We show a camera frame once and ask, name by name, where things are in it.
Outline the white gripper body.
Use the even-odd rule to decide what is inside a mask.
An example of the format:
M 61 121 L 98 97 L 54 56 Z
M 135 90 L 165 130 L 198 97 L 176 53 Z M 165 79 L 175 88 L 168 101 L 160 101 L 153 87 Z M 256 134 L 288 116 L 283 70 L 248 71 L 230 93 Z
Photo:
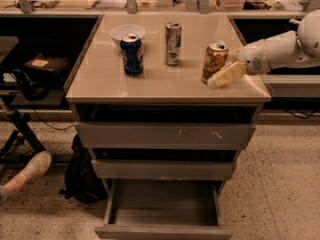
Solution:
M 238 53 L 238 60 L 245 64 L 249 75 L 267 73 L 269 65 L 265 54 L 265 41 L 259 40 L 244 46 Z

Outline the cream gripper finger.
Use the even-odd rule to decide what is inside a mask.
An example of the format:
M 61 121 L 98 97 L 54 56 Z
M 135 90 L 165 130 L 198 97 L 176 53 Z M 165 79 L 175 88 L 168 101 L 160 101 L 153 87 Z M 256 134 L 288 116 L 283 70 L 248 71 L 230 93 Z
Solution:
M 239 60 L 239 49 L 232 50 L 228 53 L 228 61 L 231 63 L 237 62 Z
M 219 88 L 240 80 L 246 73 L 242 62 L 228 62 L 220 71 L 214 73 L 207 81 L 210 88 Z

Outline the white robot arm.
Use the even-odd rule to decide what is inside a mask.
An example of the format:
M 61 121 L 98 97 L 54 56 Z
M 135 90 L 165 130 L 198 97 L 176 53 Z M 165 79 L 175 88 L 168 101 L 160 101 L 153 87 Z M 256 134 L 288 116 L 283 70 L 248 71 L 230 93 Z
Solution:
M 208 80 L 210 88 L 219 88 L 240 80 L 245 74 L 262 75 L 278 68 L 311 68 L 320 64 L 320 10 L 302 20 L 291 19 L 296 31 L 249 43 L 230 53 L 231 58 Z

